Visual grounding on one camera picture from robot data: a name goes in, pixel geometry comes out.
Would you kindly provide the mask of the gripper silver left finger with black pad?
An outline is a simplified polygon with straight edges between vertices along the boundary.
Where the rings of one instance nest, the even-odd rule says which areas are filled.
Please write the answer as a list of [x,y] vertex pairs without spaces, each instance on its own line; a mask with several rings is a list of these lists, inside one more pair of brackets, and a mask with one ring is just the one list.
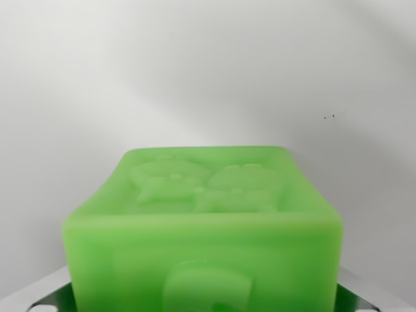
[[1,311],[30,311],[46,306],[49,311],[75,311],[67,266],[1,299]]

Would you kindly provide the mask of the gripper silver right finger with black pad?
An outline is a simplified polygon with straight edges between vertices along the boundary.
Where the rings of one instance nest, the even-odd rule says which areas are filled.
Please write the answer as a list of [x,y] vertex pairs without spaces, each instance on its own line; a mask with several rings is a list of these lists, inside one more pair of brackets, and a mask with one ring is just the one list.
[[334,311],[415,311],[415,307],[341,267]]

